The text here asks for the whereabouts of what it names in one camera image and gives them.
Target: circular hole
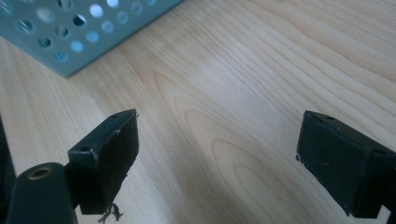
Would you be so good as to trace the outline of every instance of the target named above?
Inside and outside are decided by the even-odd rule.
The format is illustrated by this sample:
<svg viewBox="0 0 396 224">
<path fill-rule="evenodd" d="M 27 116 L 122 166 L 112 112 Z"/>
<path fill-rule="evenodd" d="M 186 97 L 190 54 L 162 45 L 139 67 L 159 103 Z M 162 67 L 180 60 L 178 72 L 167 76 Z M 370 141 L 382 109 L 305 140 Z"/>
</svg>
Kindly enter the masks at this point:
<svg viewBox="0 0 396 224">
<path fill-rule="evenodd" d="M 85 34 L 85 37 L 91 43 L 95 43 L 99 40 L 99 35 L 95 31 L 89 31 L 87 34 Z"/>
<path fill-rule="evenodd" d="M 73 23 L 79 28 L 83 28 L 87 25 L 87 21 L 81 15 L 75 16 L 75 18 L 73 19 Z"/>
<path fill-rule="evenodd" d="M 38 46 L 42 49 L 49 49 L 52 42 L 46 37 L 40 37 L 37 40 Z"/>
<path fill-rule="evenodd" d="M 376 154 L 379 154 L 379 155 L 385 155 L 385 154 L 387 154 L 385 151 L 383 151 L 383 150 L 381 150 L 381 149 L 377 149 L 377 148 L 374 148 L 374 149 L 373 149 L 373 152 L 375 152 Z"/>
<path fill-rule="evenodd" d="M 41 179 L 41 178 L 44 178 L 44 177 L 50 175 L 51 172 L 52 172 L 52 169 L 50 167 L 41 167 L 41 168 L 38 168 L 38 169 L 32 171 L 28 175 L 28 178 L 31 180 Z"/>
<path fill-rule="evenodd" d="M 122 24 L 126 23 L 128 21 L 128 14 L 124 11 L 117 13 L 117 21 Z"/>
<path fill-rule="evenodd" d="M 0 0 L 0 16 L 10 16 L 14 8 L 7 0 Z"/>
<path fill-rule="evenodd" d="M 110 7 L 117 7 L 119 5 L 119 0 L 107 0 L 107 4 Z"/>
<path fill-rule="evenodd" d="M 35 27 L 28 20 L 19 20 L 17 22 L 17 29 L 26 35 L 31 35 Z"/>
<path fill-rule="evenodd" d="M 58 0 L 58 7 L 63 9 L 64 11 L 71 11 L 73 9 L 72 0 Z"/>
<path fill-rule="evenodd" d="M 95 18 L 101 18 L 103 16 L 103 10 L 97 4 L 93 4 L 90 6 L 90 12 L 91 12 L 91 15 Z"/>
<path fill-rule="evenodd" d="M 157 2 L 156 0 L 146 0 L 146 3 L 147 3 L 149 6 L 154 6 L 154 4 L 155 4 L 156 2 Z"/>
<path fill-rule="evenodd" d="M 70 43 L 70 48 L 77 53 L 80 53 L 84 50 L 82 43 L 77 40 Z"/>
<path fill-rule="evenodd" d="M 35 13 L 37 14 L 37 17 L 43 22 L 51 23 L 55 21 L 55 14 L 53 14 L 49 8 L 40 7 L 35 11 Z"/>
<path fill-rule="evenodd" d="M 56 61 L 59 63 L 65 63 L 68 60 L 68 56 L 65 52 L 56 52 L 53 57 L 55 58 Z"/>
<path fill-rule="evenodd" d="M 131 8 L 132 8 L 132 12 L 135 15 L 140 14 L 143 11 L 142 4 L 140 4 L 139 2 L 132 3 Z"/>
<path fill-rule="evenodd" d="M 61 38 L 67 38 L 70 35 L 69 29 L 62 25 L 59 25 L 55 28 L 55 34 Z"/>
<path fill-rule="evenodd" d="M 82 149 L 81 149 L 81 151 L 82 152 L 85 152 L 85 151 L 90 151 L 91 150 L 91 148 L 90 147 L 83 147 Z"/>
<path fill-rule="evenodd" d="M 111 21 L 102 22 L 101 27 L 102 27 L 102 30 L 107 34 L 110 34 L 111 32 L 113 32 L 113 29 L 114 29 L 114 25 L 113 25 L 113 23 L 111 23 Z"/>
</svg>

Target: wooden table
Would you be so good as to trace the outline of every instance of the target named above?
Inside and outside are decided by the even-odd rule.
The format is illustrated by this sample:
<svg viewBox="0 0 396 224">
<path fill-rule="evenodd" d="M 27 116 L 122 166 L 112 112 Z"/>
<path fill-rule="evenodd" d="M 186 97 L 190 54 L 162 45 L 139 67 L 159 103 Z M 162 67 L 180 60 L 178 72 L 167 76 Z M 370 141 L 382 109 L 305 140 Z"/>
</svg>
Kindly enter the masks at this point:
<svg viewBox="0 0 396 224">
<path fill-rule="evenodd" d="M 17 174 L 66 164 L 107 116 L 138 110 L 119 223 L 386 222 L 385 208 L 347 217 L 294 157 L 305 110 L 396 149 L 392 0 L 187 0 L 68 79 L 3 38 L 0 52 Z"/>
</svg>

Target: wood grain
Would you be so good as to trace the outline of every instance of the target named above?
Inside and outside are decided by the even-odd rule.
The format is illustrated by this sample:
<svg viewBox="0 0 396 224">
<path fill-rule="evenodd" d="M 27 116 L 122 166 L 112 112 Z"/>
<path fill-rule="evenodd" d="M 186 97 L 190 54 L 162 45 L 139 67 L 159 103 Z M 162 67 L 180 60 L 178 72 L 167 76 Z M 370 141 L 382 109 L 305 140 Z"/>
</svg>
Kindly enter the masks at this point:
<svg viewBox="0 0 396 224">
<path fill-rule="evenodd" d="M 294 156 L 305 110 L 396 149 L 395 21 L 389 0 L 187 0 L 68 79 L 1 38 L 16 171 L 66 164 L 104 118 L 136 108 L 120 223 L 385 223 L 385 208 L 347 217 Z"/>
</svg>

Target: loose thread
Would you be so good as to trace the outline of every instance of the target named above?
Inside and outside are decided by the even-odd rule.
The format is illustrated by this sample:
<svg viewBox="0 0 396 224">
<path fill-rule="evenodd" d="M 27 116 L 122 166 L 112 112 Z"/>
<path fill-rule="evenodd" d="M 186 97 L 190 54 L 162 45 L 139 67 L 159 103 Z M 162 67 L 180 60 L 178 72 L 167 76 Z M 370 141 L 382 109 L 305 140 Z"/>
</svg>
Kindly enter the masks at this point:
<svg viewBox="0 0 396 224">
<path fill-rule="evenodd" d="M 113 214 L 113 216 L 116 218 L 116 221 L 119 221 L 120 217 L 122 217 L 122 215 L 123 215 L 123 213 L 120 213 L 119 207 L 115 203 L 113 203 L 106 209 L 105 214 L 103 215 L 103 217 L 101 219 L 98 220 L 98 222 L 99 223 L 102 222 L 102 223 L 105 224 L 106 223 L 106 219 L 111 214 Z"/>
</svg>

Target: light wooden surface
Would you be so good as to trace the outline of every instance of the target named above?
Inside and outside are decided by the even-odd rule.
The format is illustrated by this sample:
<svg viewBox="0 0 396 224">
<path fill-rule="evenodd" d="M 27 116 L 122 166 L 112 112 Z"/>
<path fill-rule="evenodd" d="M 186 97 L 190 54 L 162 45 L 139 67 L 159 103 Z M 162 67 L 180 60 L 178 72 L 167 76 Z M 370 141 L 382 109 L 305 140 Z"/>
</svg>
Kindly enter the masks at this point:
<svg viewBox="0 0 396 224">
<path fill-rule="evenodd" d="M 116 199 L 120 223 L 385 223 L 385 208 L 347 217 L 294 157 L 306 109 L 396 149 L 396 4 L 187 0 L 69 79 L 0 38 L 18 174 L 66 164 L 129 108 L 141 148 Z"/>
</svg>

